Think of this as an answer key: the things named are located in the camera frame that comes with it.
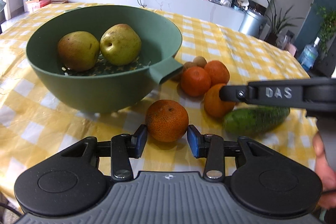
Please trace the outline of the person's right hand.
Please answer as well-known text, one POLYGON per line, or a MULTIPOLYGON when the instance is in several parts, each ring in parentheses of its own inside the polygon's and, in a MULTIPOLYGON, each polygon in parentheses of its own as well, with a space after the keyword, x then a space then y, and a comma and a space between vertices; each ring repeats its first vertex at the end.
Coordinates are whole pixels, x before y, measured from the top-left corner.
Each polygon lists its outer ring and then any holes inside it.
MULTIPOLYGON (((322 181, 323 190, 327 191, 335 189, 335 171, 333 171, 327 163, 323 141, 319 133, 314 135, 313 148, 316 155, 315 172, 322 181)), ((325 209, 335 208, 335 192, 322 195, 318 204, 325 209)))

